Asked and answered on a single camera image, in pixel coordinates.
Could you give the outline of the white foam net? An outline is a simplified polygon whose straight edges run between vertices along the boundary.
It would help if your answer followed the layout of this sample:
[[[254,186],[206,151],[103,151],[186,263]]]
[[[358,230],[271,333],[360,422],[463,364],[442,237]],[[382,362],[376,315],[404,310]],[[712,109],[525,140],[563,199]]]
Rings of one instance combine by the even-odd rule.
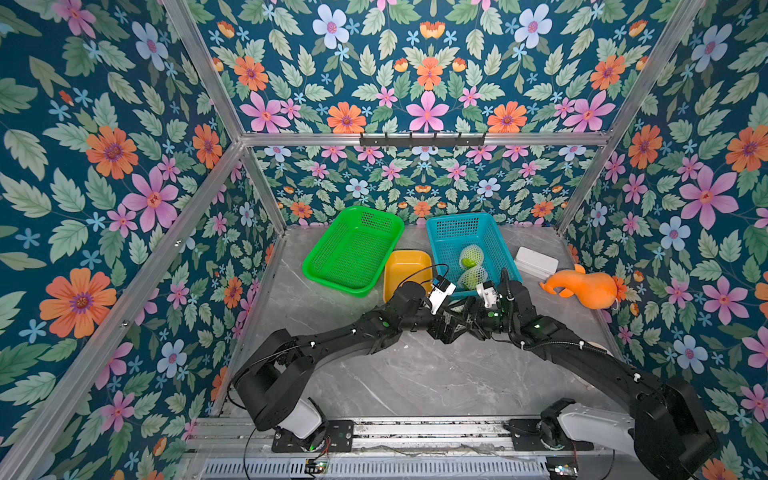
[[[459,254],[459,264],[463,270],[481,266],[484,259],[485,254],[483,249],[476,244],[464,247]]]
[[[468,268],[461,274],[458,280],[458,285],[466,291],[474,292],[478,285],[482,285],[487,280],[487,270],[483,266],[477,265]]]

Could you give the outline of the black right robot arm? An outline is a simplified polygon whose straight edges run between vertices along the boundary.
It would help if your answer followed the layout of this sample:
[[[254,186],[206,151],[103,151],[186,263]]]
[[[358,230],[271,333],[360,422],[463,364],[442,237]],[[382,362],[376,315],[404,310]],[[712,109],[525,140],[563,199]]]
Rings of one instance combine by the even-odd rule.
[[[562,399],[542,418],[552,436],[611,447],[633,455],[658,478],[686,478],[721,448],[695,389],[684,379],[663,380],[593,345],[565,323],[536,311],[519,281],[483,283],[483,293],[449,309],[456,324],[481,340],[506,340],[558,365],[619,405],[623,420],[586,411]]]

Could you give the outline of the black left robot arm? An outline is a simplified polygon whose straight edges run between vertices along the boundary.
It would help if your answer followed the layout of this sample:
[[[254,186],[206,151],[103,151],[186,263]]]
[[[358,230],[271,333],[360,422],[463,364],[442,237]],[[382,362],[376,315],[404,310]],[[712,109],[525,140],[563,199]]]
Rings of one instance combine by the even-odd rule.
[[[456,285],[442,276],[431,290],[404,281],[387,303],[349,325],[299,336],[285,329],[273,332],[232,377],[241,408],[258,431],[285,429],[315,371],[331,362],[386,350],[406,331],[428,329],[440,321],[443,304],[455,290]]]

